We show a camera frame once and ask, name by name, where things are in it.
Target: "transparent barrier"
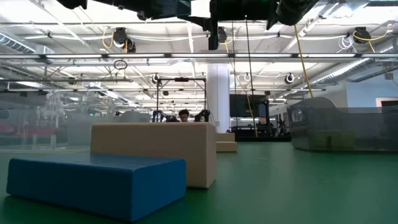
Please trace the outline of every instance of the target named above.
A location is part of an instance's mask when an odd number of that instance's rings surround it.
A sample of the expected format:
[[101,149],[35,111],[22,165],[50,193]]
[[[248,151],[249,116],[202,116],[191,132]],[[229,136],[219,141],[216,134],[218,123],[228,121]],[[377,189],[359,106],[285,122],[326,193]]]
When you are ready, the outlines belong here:
[[115,117],[113,104],[80,93],[47,96],[42,107],[0,110],[0,152],[89,151],[94,123],[149,122],[135,111]]
[[326,98],[287,108],[293,147],[309,151],[398,151],[398,106],[336,108]]

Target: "beige foam block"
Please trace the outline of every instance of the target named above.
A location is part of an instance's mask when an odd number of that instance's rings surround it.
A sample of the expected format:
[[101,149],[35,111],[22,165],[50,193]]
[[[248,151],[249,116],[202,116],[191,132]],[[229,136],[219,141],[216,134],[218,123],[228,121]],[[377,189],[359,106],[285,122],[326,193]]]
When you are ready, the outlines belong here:
[[216,128],[209,123],[107,123],[91,128],[91,153],[183,158],[187,186],[216,178]]
[[235,133],[217,133],[217,141],[235,142]]
[[217,152],[237,152],[238,144],[236,142],[217,142]]

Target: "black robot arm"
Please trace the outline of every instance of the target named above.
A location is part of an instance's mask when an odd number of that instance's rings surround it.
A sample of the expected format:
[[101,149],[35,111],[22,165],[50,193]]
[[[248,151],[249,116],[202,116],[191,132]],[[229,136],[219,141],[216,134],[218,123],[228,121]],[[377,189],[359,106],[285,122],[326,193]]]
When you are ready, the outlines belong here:
[[201,118],[205,118],[205,122],[209,122],[210,110],[202,110],[195,116],[195,122],[200,122]]

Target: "foam block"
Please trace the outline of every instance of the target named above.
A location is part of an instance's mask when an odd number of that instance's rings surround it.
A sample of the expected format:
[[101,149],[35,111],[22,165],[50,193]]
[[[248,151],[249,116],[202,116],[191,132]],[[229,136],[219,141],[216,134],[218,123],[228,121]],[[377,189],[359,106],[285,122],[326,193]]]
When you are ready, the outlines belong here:
[[132,222],[183,197],[185,161],[74,154],[11,159],[7,193]]
[[91,153],[182,158],[187,186],[216,178],[216,128],[209,123],[110,123],[91,128]]
[[217,141],[235,142],[235,133],[217,133]]
[[238,144],[236,142],[217,142],[217,152],[237,152]]

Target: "yellow cable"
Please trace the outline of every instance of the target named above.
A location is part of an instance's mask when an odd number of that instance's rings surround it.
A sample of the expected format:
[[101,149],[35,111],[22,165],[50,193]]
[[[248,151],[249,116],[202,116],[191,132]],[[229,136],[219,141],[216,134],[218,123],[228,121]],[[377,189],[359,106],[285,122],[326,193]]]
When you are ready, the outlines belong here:
[[373,38],[373,39],[364,39],[364,38],[357,37],[357,36],[355,36],[355,33],[357,33],[356,31],[353,32],[353,36],[354,36],[355,38],[359,39],[359,40],[374,41],[374,40],[379,40],[379,39],[385,37],[385,36],[389,33],[389,31],[390,31],[389,29],[390,29],[390,26],[387,26],[387,30],[386,30],[386,33],[385,33],[384,35],[382,35],[381,37],[378,37],[378,38]]
[[[229,41],[228,43],[222,43],[222,44],[225,45],[225,49],[226,49],[226,52],[227,52],[227,53],[229,53],[228,44],[231,43],[233,40],[234,40],[234,32],[232,33],[232,40],[231,40],[231,41]],[[250,106],[250,99],[249,99],[248,91],[247,91],[247,90],[244,90],[244,87],[243,87],[241,81],[239,80],[239,77],[238,77],[235,73],[234,73],[234,75],[235,75],[235,79],[239,82],[239,85],[241,86],[241,88],[243,89],[243,91],[244,91],[245,94],[246,94],[246,98],[248,99],[248,104],[249,104],[250,115],[251,115],[251,118],[254,119],[253,112],[252,112],[252,109],[251,109],[251,106]],[[255,130],[255,133],[256,133],[256,137],[258,137],[258,136],[257,136],[257,127],[256,127],[256,123],[254,123],[253,125],[254,125],[254,130]]]
[[369,45],[371,46],[371,49],[372,49],[373,53],[376,53],[376,51],[375,51],[374,48],[373,48],[373,45],[372,45],[372,42],[371,42],[371,41],[369,41]]
[[295,31],[295,33],[296,33],[298,51],[300,52],[301,64],[303,65],[303,71],[304,71],[305,81],[307,82],[308,89],[310,90],[311,98],[313,98],[311,85],[310,85],[310,82],[309,82],[308,77],[307,77],[307,70],[305,69],[305,65],[304,65],[304,59],[303,59],[303,53],[302,53],[302,51],[301,51],[299,33],[297,33],[297,26],[296,26],[296,25],[294,25],[294,31]]
[[102,44],[103,44],[104,47],[106,47],[107,49],[110,49],[110,48],[112,47],[112,45],[113,45],[113,33],[114,33],[114,32],[112,32],[112,40],[111,40],[111,45],[110,45],[110,46],[107,46],[107,45],[105,44],[105,39],[104,39],[105,33],[106,33],[106,28],[104,29],[104,34],[102,35]]
[[225,45],[226,52],[229,53],[228,44],[224,44],[224,45]]

